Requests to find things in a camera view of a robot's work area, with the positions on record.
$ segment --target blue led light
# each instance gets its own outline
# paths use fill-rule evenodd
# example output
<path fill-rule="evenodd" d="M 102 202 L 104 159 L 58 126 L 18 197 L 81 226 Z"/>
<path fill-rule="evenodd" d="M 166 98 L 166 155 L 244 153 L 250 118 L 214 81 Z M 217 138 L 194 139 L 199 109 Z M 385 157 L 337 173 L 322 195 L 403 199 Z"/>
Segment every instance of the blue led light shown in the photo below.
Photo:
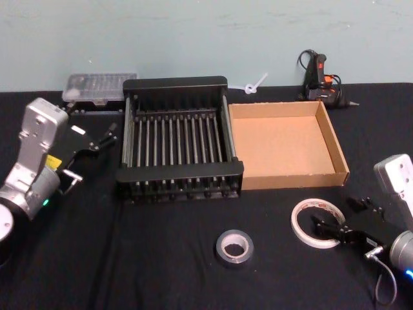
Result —
<path fill-rule="evenodd" d="M 406 274 L 413 279 L 413 271 L 411 271 L 410 269 L 407 269 Z"/>

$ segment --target white zip tie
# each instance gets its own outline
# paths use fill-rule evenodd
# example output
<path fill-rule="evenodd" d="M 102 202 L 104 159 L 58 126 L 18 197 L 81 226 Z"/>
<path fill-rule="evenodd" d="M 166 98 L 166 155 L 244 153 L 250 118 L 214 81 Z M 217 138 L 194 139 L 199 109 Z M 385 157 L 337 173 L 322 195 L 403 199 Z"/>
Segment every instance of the white zip tie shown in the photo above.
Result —
<path fill-rule="evenodd" d="M 262 84 L 262 82 L 264 82 L 264 80 L 267 78 L 267 76 L 268 76 L 268 73 L 265 73 L 263 75 L 263 77 L 261 79 L 259 79 L 259 81 L 255 85 L 247 84 L 247 85 L 245 85 L 245 87 L 236 86 L 236 85 L 228 85 L 228 88 L 244 90 L 245 94 L 247 94 L 247 95 L 255 94 L 257 92 L 257 87 L 260 86 L 260 84 Z"/>

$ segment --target white tape roll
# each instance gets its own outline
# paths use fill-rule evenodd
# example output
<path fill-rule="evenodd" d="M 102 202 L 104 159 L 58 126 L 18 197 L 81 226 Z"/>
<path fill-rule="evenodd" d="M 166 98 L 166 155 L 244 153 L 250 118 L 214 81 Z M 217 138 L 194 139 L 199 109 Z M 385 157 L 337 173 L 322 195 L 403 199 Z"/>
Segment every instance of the white tape roll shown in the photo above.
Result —
<path fill-rule="evenodd" d="M 298 217 L 298 214 L 302 210 L 307 209 L 307 208 L 319 208 L 319 209 L 326 210 L 336 218 L 339 224 L 343 224 L 346 221 L 343 213 L 341 213 L 341 211 L 335 205 L 329 203 L 328 201 L 317 199 L 317 198 L 306 199 L 298 203 L 294 207 L 291 213 L 291 226 L 296 236 L 305 244 L 311 247 L 315 247 L 317 249 L 329 249 L 339 244 L 340 241 L 336 239 L 329 239 L 329 240 L 315 239 L 307 235 L 301 229 L 301 227 L 298 225 L 297 217 Z"/>

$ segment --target open cardboard tray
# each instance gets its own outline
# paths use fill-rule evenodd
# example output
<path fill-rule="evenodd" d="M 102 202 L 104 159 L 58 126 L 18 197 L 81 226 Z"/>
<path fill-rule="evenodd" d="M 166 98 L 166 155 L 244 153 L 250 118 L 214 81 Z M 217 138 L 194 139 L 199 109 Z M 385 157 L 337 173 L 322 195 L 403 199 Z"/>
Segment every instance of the open cardboard tray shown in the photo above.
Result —
<path fill-rule="evenodd" d="M 344 185 L 349 170 L 324 104 L 229 105 L 243 190 Z"/>

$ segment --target clear plastic box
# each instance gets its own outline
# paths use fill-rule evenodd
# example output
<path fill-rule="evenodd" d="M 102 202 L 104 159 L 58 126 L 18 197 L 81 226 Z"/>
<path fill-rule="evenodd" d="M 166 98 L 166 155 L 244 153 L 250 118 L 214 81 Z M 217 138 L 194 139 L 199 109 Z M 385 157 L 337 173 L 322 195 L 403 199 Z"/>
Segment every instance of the clear plastic box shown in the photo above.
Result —
<path fill-rule="evenodd" d="M 122 101 L 123 82 L 136 77 L 135 73 L 72 74 L 62 98 L 66 102 L 91 101 L 95 105 Z"/>

